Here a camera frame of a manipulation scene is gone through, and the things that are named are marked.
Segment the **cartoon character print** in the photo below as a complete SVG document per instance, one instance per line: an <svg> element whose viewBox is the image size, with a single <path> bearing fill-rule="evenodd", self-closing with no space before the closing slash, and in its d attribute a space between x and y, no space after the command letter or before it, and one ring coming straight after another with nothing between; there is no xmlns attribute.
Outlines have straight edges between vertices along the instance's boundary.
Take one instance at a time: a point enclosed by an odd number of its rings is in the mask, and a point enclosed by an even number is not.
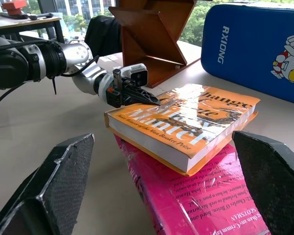
<svg viewBox="0 0 294 235"><path fill-rule="evenodd" d="M273 62L271 73L277 78L286 78L294 82L294 35L286 40L285 51L279 54Z"/></svg>

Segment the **robotic arm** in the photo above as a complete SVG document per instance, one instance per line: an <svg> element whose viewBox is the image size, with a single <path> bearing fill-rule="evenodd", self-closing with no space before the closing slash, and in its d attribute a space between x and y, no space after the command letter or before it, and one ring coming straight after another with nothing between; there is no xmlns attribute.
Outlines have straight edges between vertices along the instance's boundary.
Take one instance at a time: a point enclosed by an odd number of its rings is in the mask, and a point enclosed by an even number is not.
<svg viewBox="0 0 294 235"><path fill-rule="evenodd" d="M68 44L50 41L13 43L0 37L0 89L44 77L72 77L84 93L96 95L116 108L133 103L160 105L152 94L141 89L148 82L144 64L107 72L97 65L89 47L80 40Z"/></svg>

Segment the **pink book cover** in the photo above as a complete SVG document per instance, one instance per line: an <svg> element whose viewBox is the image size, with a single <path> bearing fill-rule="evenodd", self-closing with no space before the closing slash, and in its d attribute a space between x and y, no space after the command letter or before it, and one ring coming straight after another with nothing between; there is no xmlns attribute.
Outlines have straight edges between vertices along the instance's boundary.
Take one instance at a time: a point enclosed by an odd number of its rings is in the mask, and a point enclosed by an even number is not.
<svg viewBox="0 0 294 235"><path fill-rule="evenodd" d="M227 145L192 177L182 176L116 136L158 235L269 235Z"/></svg>

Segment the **red object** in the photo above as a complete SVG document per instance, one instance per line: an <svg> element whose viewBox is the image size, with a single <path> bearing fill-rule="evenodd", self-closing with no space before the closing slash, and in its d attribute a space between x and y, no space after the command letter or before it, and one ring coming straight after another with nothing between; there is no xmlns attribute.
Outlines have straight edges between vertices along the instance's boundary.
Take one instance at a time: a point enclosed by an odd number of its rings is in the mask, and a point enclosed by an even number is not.
<svg viewBox="0 0 294 235"><path fill-rule="evenodd" d="M26 6L26 0L16 0L2 3L3 9L8 11L10 16L22 14L21 8Z"/></svg>

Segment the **black padded object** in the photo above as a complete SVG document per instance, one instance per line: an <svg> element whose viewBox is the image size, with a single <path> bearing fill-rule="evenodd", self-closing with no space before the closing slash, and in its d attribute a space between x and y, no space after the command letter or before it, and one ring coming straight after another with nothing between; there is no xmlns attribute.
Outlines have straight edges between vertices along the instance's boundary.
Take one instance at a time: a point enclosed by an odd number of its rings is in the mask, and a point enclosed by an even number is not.
<svg viewBox="0 0 294 235"><path fill-rule="evenodd" d="M92 18L87 28L85 43L94 57L122 52L120 23L114 17Z"/></svg>
<svg viewBox="0 0 294 235"><path fill-rule="evenodd" d="M272 235L294 235L294 152L284 143L236 131L246 185Z"/></svg>
<svg viewBox="0 0 294 235"><path fill-rule="evenodd" d="M94 137L58 144L0 212L0 234L71 235L83 200Z"/></svg>

